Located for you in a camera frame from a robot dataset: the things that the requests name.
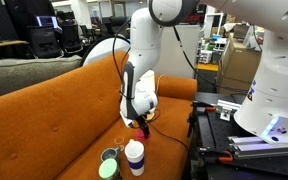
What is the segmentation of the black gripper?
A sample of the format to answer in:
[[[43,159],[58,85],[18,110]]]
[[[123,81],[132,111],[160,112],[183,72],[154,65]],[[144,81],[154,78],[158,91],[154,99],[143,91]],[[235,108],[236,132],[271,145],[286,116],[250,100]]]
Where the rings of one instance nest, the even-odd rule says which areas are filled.
[[[142,129],[143,134],[144,134],[144,138],[148,139],[150,136],[150,130],[149,127],[147,125],[147,116],[146,115],[140,115],[137,119],[136,119],[137,123],[138,123],[138,127]]]

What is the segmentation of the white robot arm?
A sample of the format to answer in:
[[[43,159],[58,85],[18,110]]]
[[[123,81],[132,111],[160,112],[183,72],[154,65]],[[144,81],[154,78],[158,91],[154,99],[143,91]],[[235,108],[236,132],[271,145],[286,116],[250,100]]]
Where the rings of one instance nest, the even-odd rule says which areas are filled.
[[[150,135],[146,115],[158,105],[153,90],[137,92],[136,84],[151,70],[161,55],[162,28],[181,23],[200,0],[148,0],[148,6],[136,10],[131,17],[129,58],[124,65],[120,115],[127,127],[137,121],[144,138]]]

